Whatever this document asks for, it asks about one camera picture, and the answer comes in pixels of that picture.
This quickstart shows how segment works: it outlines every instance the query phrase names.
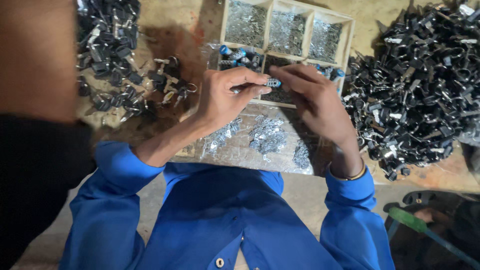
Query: blue shirt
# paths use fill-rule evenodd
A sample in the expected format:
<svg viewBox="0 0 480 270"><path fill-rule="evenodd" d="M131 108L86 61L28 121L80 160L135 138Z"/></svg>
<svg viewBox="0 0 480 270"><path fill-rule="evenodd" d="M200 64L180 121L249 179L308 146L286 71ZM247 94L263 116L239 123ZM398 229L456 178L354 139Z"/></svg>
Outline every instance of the blue shirt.
<svg viewBox="0 0 480 270"><path fill-rule="evenodd" d="M329 212L320 242L280 196L278 172L193 163L142 163L126 143L101 142L97 171L71 202L60 269L394 269L373 179L326 176ZM167 190L146 247L136 193L164 172Z"/></svg>

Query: bracelet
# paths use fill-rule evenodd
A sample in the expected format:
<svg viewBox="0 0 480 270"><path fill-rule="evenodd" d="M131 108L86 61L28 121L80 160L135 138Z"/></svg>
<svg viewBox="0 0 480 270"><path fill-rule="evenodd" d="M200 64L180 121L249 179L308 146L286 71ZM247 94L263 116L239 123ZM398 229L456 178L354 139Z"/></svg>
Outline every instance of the bracelet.
<svg viewBox="0 0 480 270"><path fill-rule="evenodd" d="M340 180L340 181L357 180L357 179L359 179L360 177L362 177L362 176L365 174L365 172L367 171L367 166L365 166L365 161L364 161L363 159L361 159L361 162L362 162L362 165L363 165L363 169L362 169L357 175L355 175L355 176L347 176L347 178L340 178L340 177L334 176L334 175L332 174L332 171L330 170L330 165L331 165L332 163L330 163L330 164L328 165L328 171L330 172L330 175L331 175L331 176L335 177L336 179L338 179L338 180Z"/></svg>

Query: shirt cuff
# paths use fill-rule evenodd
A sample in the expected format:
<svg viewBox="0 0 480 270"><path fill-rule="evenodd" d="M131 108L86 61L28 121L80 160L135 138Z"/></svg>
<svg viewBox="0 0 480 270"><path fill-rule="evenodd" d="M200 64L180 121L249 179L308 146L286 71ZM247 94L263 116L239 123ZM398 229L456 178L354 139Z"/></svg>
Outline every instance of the shirt cuff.
<svg viewBox="0 0 480 270"><path fill-rule="evenodd" d="M130 145L123 142L99 142L95 159L98 170L110 187L119 194L137 193L165 168L143 163L132 153Z"/></svg>
<svg viewBox="0 0 480 270"><path fill-rule="evenodd" d="M330 170L327 170L326 182L328 192L334 197L343 197L350 200L362 200L371 196L375 191L373 178L366 167L362 177L355 180L341 181L335 178Z"/></svg>

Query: concrete floor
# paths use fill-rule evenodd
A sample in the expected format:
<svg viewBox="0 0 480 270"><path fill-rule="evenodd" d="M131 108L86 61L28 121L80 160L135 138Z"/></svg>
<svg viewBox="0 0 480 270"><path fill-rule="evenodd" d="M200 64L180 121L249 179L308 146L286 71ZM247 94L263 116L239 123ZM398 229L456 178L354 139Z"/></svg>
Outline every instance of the concrete floor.
<svg viewBox="0 0 480 270"><path fill-rule="evenodd" d="M311 175L292 173L284 173L282 175L285 181L285 189L282 197L290 204L312 234L318 239L320 236L320 226L328 212L324 204L325 195L328 191L325 179ZM385 204L390 202L401 203L405 194L418 189L418 187L414 186L377 185L375 187L377 206L373 211L380 214L385 220L387 215L382 211ZM67 203L76 196L77 191L78 188L70 192ZM162 206L164 192L165 181L161 174L138 194L141 198L141 215L137 231L144 238L145 242L147 242L150 237L158 211ZM68 204L66 204L55 222L30 244L20 261L12 269L56 269L71 225L72 215Z"/></svg>

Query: shirt button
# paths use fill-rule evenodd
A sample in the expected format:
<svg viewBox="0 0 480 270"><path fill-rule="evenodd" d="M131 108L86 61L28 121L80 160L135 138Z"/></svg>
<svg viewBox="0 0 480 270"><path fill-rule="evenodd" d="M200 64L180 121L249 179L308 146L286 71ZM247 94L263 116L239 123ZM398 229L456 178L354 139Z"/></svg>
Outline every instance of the shirt button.
<svg viewBox="0 0 480 270"><path fill-rule="evenodd" d="M216 267L217 268L222 268L223 267L223 259L222 258L216 259Z"/></svg>

